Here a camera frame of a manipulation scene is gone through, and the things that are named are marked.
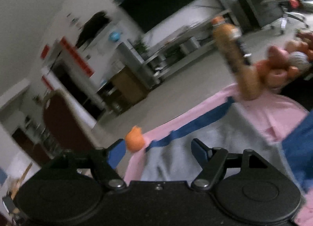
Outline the grey blue waffle sweater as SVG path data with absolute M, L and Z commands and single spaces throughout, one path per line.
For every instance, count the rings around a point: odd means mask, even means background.
M 312 113 L 281 144 L 271 144 L 250 123 L 243 107 L 232 98 L 172 131 L 145 150 L 141 181 L 192 181 L 201 167 L 192 155 L 191 142 L 198 138 L 207 147 L 230 153 L 252 149 L 305 192 L 312 189 Z

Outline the bumpy orange citrus fruit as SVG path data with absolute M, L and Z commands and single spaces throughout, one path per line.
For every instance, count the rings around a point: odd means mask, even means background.
M 128 151 L 135 153 L 143 149 L 145 140 L 142 135 L 142 129 L 134 126 L 131 131 L 125 136 L 126 148 Z

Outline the dark red dining chair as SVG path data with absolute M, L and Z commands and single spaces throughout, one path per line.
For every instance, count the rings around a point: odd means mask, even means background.
M 43 121 L 64 150 L 82 152 L 97 146 L 91 128 L 79 117 L 73 103 L 62 90 L 51 91 L 44 97 Z

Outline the brown wooden cabinet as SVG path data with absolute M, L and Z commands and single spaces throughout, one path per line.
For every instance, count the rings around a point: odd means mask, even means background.
M 110 80 L 131 106 L 144 100 L 150 92 L 127 66 Z

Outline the pink dog print blanket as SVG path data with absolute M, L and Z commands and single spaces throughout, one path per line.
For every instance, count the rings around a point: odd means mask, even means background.
M 294 100 L 264 91 L 243 101 L 230 85 L 179 117 L 144 134 L 145 147 L 128 164 L 125 181 L 191 182 L 201 171 L 192 155 L 198 138 L 208 147 L 231 153 L 252 149 L 292 177 L 282 153 L 283 140 L 306 118 L 308 111 Z

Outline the left grey tower speaker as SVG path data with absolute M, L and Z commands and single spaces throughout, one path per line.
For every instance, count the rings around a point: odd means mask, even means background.
M 129 43 L 121 42 L 116 48 L 116 53 L 120 61 L 130 68 L 147 89 L 153 89 L 161 84 L 161 81 L 154 76 L 151 69 L 145 65 L 141 55 Z

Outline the black fruit tray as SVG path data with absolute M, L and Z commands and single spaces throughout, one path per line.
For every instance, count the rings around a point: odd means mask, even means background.
M 312 67 L 282 87 L 279 95 L 286 96 L 304 107 L 312 105 Z

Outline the potted green plant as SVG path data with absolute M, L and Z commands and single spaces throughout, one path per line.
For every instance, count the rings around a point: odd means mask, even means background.
M 136 40 L 133 47 L 143 60 L 148 59 L 148 47 L 141 39 Z

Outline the large red apple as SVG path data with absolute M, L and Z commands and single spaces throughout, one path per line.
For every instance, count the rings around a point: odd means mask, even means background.
M 272 45 L 267 50 L 269 65 L 273 69 L 286 69 L 289 66 L 289 53 L 276 45 Z

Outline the blue desk globe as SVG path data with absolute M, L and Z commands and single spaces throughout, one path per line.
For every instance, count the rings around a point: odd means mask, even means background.
M 121 39 L 122 33 L 120 31 L 112 31 L 108 37 L 111 42 L 118 42 Z

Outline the orange juice bottle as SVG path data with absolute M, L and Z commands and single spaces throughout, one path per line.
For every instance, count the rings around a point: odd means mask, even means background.
M 227 23 L 222 16 L 214 18 L 212 25 L 215 44 L 235 77 L 241 97 L 244 100 L 257 99 L 262 92 L 261 80 L 250 61 L 251 54 L 241 41 L 241 30 Z

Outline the foam netted fruit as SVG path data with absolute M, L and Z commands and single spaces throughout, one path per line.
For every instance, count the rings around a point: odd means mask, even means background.
M 307 55 L 303 52 L 292 52 L 289 56 L 289 64 L 291 66 L 297 67 L 300 72 L 306 70 L 310 67 Z

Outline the black desk with drawers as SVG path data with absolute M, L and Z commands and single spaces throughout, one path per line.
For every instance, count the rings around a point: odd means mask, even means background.
M 260 29 L 283 16 L 282 7 L 275 0 L 238 0 L 250 30 Z

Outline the red wall couplet banner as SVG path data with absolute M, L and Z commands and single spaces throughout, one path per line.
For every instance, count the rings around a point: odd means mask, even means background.
M 77 49 L 67 40 L 66 37 L 62 37 L 60 40 L 60 45 L 65 48 L 65 50 L 71 55 L 75 63 L 80 67 L 80 69 L 90 78 L 94 74 L 94 70 L 90 65 L 80 56 Z

